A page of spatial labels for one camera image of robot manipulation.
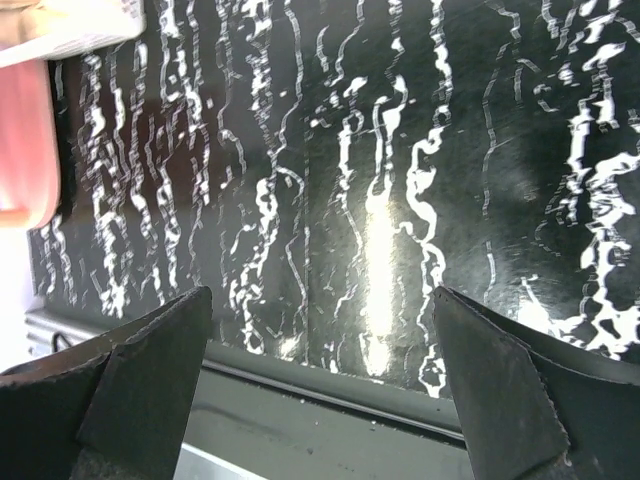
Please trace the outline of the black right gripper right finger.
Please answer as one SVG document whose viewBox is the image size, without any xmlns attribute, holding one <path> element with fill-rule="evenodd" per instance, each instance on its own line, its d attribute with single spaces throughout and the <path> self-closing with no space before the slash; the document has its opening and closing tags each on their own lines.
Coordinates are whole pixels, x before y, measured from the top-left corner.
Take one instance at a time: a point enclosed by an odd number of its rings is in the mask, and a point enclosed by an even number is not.
<svg viewBox="0 0 640 480">
<path fill-rule="evenodd" d="M 638 478 L 638 365 L 445 287 L 433 323 L 475 478 Z"/>
</svg>

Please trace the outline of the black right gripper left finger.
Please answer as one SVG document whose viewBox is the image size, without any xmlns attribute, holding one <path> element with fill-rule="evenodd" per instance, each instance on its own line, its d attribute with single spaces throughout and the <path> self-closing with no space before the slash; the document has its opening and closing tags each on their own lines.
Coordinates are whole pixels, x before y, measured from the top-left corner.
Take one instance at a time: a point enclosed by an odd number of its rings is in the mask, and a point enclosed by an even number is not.
<svg viewBox="0 0 640 480">
<path fill-rule="evenodd" d="M 4 479 L 170 479 L 208 341 L 197 287 L 145 316 L 1 374 Z"/>
</svg>

